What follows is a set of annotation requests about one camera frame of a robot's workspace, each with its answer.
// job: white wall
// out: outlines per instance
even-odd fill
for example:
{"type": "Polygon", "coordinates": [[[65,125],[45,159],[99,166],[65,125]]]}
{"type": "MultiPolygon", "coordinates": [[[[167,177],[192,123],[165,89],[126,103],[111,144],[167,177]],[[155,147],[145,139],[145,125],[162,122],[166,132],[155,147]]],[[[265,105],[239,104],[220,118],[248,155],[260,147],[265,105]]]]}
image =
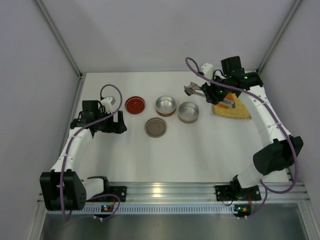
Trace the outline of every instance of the white wall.
{"type": "Polygon", "coordinates": [[[0,1],[0,239],[25,239],[77,77],[31,0],[0,1]]]}
{"type": "Polygon", "coordinates": [[[320,1],[304,1],[262,72],[269,99],[286,127],[300,135],[298,157],[320,220],[320,1]]]}
{"type": "Polygon", "coordinates": [[[256,69],[294,0],[44,0],[84,72],[256,69]]]}

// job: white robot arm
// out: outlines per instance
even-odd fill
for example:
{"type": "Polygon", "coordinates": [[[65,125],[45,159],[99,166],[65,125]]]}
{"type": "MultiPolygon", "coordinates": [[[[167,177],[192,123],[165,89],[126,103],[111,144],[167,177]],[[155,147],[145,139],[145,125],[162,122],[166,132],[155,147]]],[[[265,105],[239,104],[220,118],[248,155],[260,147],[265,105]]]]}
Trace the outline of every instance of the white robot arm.
{"type": "MultiPolygon", "coordinates": [[[[94,138],[95,132],[121,134],[127,130],[122,111],[117,112],[117,122],[113,121],[113,115],[105,119],[113,112],[114,103],[115,98],[111,96],[102,98],[101,101],[86,100],[82,102],[82,111],[78,118],[70,124],[68,139],[58,160],[49,172],[43,172],[40,177],[42,195],[47,210],[61,210],[60,188],[63,188],[66,210],[82,210],[86,201],[98,194],[116,194],[105,176],[89,177],[83,181],[77,175],[81,162],[85,161],[83,156],[86,148],[94,138]],[[63,186],[60,186],[60,178],[63,178],[63,186]]],[[[119,198],[125,202],[125,196],[120,195],[119,198]]]]}
{"type": "Polygon", "coordinates": [[[187,95],[197,94],[205,97],[208,103],[228,106],[225,97],[229,93],[234,93],[246,106],[258,129],[262,149],[253,155],[253,163],[230,182],[232,199],[246,199],[248,195],[259,190],[257,184],[260,180],[265,179],[272,172],[281,171],[294,164],[290,145],[293,145],[295,154],[298,155],[303,141],[300,136],[293,137],[279,121],[267,98],[259,75],[256,72],[245,72],[239,56],[222,60],[222,71],[215,70],[213,65],[209,63],[203,64],[198,69],[196,62],[189,57],[186,58],[186,63],[197,76],[211,82],[211,84],[205,83],[197,88],[194,87],[195,83],[185,86],[184,91],[187,95]],[[195,63],[198,72],[189,65],[189,61],[195,63]],[[195,89],[201,90],[203,93],[195,93],[195,89]]]}

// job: round metal lid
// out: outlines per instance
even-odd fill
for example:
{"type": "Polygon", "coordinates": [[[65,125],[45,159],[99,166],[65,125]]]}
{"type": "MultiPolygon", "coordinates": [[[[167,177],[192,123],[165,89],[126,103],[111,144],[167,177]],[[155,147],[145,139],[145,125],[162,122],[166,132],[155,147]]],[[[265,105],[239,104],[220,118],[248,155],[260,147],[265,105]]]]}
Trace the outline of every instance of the round metal lid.
{"type": "Polygon", "coordinates": [[[145,107],[145,100],[139,96],[132,96],[125,102],[125,109],[130,114],[140,114],[145,110],[145,107]]]}
{"type": "Polygon", "coordinates": [[[167,124],[158,117],[149,119],[145,124],[145,132],[152,138],[160,138],[167,131],[167,124]]]}

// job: silver can with red rim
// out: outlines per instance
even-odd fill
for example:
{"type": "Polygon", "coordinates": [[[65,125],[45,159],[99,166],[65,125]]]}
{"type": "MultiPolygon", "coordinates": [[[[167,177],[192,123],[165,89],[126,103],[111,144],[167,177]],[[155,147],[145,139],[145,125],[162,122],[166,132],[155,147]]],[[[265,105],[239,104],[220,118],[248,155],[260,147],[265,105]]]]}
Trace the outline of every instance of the silver can with red rim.
{"type": "Polygon", "coordinates": [[[176,101],[171,96],[161,96],[155,102],[156,112],[163,117],[169,117],[176,111],[176,101]]]}

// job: white table surface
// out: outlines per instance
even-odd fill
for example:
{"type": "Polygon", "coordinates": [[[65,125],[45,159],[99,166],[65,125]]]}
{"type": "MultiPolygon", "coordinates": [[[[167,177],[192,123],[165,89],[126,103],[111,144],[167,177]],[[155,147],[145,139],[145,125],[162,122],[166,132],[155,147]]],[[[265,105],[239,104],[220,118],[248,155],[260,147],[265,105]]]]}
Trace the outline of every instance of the white table surface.
{"type": "MultiPolygon", "coordinates": [[[[114,84],[122,92],[121,110],[127,131],[123,134],[97,132],[88,146],[79,176],[107,176],[111,182],[229,182],[253,161],[253,154],[262,148],[260,136],[253,120],[229,119],[212,114],[212,106],[199,96],[187,96],[184,85],[199,85],[204,81],[191,72],[113,72],[88,73],[78,104],[83,100],[99,100],[100,89],[114,84]],[[177,112],[161,117],[155,110],[158,97],[169,95],[179,105],[194,102],[200,115],[192,124],[178,119],[177,112]],[[140,96],[146,102],[145,110],[138,115],[129,114],[125,101],[140,96]],[[160,138],[145,133],[148,119],[160,117],[167,131],[160,138]]],[[[115,96],[111,87],[104,96],[115,96]]],[[[268,176],[265,182],[288,182],[285,170],[268,176]]]]}

